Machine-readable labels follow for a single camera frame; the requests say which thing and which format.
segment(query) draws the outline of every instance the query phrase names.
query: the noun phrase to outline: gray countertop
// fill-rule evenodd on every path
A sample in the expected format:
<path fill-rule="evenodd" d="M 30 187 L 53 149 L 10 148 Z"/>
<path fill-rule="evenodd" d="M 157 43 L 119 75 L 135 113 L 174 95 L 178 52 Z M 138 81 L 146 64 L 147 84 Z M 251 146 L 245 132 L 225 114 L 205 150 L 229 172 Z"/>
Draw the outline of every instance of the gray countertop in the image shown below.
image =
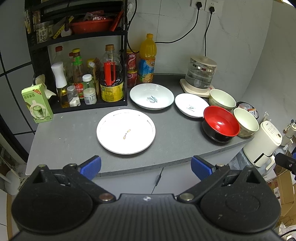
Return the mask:
<path fill-rule="evenodd" d="M 180 75 L 155 75 L 154 83 L 169 88 L 174 96 L 183 93 Z M 135 109 L 147 114 L 155 124 L 154 142 L 146 150 L 133 155 L 118 155 L 103 148 L 96 137 L 96 127 L 106 114 L 118 109 Z M 190 160 L 193 155 L 209 155 L 247 143 L 251 138 L 234 137 L 221 144 L 212 141 L 202 130 L 201 119 L 182 114 L 176 105 L 163 110 L 146 110 L 128 99 L 128 106 L 81 110 L 55 114 L 52 121 L 38 125 L 26 174 L 39 164 L 61 169 L 68 163 L 81 164 L 94 155 L 102 159 L 98 176 L 141 172 Z"/>

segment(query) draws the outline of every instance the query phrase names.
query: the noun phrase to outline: cabinet handle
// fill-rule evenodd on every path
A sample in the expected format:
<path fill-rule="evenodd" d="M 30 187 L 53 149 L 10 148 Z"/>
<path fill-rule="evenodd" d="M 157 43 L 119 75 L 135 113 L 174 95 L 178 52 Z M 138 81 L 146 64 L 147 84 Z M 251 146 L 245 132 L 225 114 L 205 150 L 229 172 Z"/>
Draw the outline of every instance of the cabinet handle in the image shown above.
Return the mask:
<path fill-rule="evenodd" d="M 159 183 L 159 180 L 161 179 L 161 174 L 159 174 L 159 176 L 158 176 L 158 179 L 157 179 L 157 181 L 156 181 L 156 184 L 155 184 L 155 186 L 157 186 L 157 184 Z"/>

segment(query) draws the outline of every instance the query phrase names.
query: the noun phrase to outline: red can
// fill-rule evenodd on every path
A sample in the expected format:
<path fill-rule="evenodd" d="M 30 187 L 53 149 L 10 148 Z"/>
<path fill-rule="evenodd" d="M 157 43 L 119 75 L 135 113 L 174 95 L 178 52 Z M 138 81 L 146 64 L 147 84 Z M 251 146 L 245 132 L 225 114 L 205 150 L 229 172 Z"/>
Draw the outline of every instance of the red can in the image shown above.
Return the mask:
<path fill-rule="evenodd" d="M 127 57 L 128 57 L 127 58 L 127 63 L 126 63 L 128 71 L 136 69 L 136 57 L 137 57 L 137 54 L 133 53 L 130 50 L 127 50 L 126 53 L 127 53 Z"/>
<path fill-rule="evenodd" d="M 138 70 L 129 70 L 128 71 L 128 88 L 133 88 L 136 85 L 138 76 Z"/>

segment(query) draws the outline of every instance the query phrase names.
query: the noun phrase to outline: orange juice bottle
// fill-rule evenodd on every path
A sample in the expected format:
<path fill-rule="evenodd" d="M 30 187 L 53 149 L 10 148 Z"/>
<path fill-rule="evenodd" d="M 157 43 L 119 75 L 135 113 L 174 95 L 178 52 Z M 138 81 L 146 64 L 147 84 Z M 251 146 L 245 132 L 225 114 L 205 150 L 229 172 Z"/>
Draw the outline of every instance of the orange juice bottle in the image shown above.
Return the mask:
<path fill-rule="evenodd" d="M 140 47 L 140 62 L 137 83 L 151 83 L 153 80 L 154 63 L 156 56 L 156 44 L 153 34 L 147 34 L 146 40 Z"/>

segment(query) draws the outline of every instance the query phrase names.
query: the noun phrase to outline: matcha latte box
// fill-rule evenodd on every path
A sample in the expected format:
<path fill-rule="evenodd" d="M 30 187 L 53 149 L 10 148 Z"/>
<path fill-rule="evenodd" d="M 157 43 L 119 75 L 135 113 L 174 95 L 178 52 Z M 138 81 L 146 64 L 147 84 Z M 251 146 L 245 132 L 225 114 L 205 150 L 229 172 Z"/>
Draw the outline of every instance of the matcha latte box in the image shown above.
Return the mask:
<path fill-rule="evenodd" d="M 51 121 L 54 117 L 42 84 L 22 90 L 22 97 L 36 123 Z"/>

